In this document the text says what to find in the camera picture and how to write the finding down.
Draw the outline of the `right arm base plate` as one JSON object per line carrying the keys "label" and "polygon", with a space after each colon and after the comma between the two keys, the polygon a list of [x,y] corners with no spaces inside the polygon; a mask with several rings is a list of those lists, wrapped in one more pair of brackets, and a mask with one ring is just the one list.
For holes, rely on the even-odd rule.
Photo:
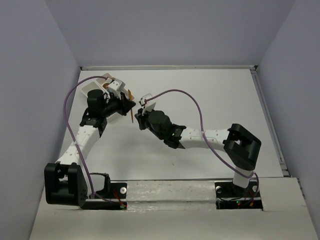
{"label": "right arm base plate", "polygon": [[250,181],[247,188],[234,185],[231,181],[214,183],[217,210],[263,209],[257,182]]}

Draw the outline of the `orange plastic knife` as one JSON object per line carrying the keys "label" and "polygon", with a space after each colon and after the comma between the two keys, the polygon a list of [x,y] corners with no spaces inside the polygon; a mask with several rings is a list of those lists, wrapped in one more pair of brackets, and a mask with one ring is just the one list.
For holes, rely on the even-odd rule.
{"label": "orange plastic knife", "polygon": [[133,107],[136,105],[136,103],[134,102],[134,98],[132,96],[131,91],[128,89],[128,99],[130,101],[130,117],[131,117],[131,122],[134,123],[134,114],[133,114]]}

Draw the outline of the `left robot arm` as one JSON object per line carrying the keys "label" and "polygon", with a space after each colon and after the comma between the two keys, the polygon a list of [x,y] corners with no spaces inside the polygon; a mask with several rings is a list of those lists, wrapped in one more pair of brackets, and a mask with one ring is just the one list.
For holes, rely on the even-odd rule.
{"label": "left robot arm", "polygon": [[54,163],[44,168],[45,199],[50,205],[83,207],[87,199],[104,198],[110,194],[111,185],[99,180],[93,185],[86,164],[91,149],[101,138],[114,114],[126,116],[135,106],[131,92],[94,89],[87,94],[85,109],[73,142]]}

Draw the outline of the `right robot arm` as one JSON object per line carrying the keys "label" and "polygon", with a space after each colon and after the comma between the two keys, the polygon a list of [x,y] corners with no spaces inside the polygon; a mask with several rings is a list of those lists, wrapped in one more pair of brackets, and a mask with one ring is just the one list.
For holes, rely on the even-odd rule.
{"label": "right robot arm", "polygon": [[134,115],[140,130],[149,130],[172,149],[211,149],[224,152],[234,164],[234,176],[230,190],[242,196],[249,189],[249,181],[256,168],[262,142],[242,125],[233,123],[221,130],[199,130],[177,125],[161,110]]}

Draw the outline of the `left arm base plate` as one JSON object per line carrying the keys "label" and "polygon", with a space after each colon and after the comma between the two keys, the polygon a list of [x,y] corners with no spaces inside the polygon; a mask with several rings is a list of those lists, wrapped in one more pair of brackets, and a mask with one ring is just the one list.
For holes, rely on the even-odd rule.
{"label": "left arm base plate", "polygon": [[80,209],[92,211],[127,210],[127,191],[128,184],[126,182],[111,182],[109,192],[106,189],[100,190],[95,193],[94,199],[88,198]]}

